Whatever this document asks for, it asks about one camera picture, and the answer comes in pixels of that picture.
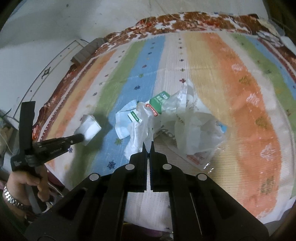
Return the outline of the person's left hand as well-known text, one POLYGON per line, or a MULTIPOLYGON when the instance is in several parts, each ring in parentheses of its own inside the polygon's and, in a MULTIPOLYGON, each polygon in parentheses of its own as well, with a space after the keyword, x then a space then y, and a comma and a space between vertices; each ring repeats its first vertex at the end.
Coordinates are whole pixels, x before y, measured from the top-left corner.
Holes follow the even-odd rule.
POLYGON ((45 202, 49 200, 50 190, 48 185, 47 168, 45 165, 37 168, 40 178, 25 171, 15 171, 9 176, 6 187, 10 195, 24 205, 30 205, 26 186, 37 187, 38 198, 45 202))

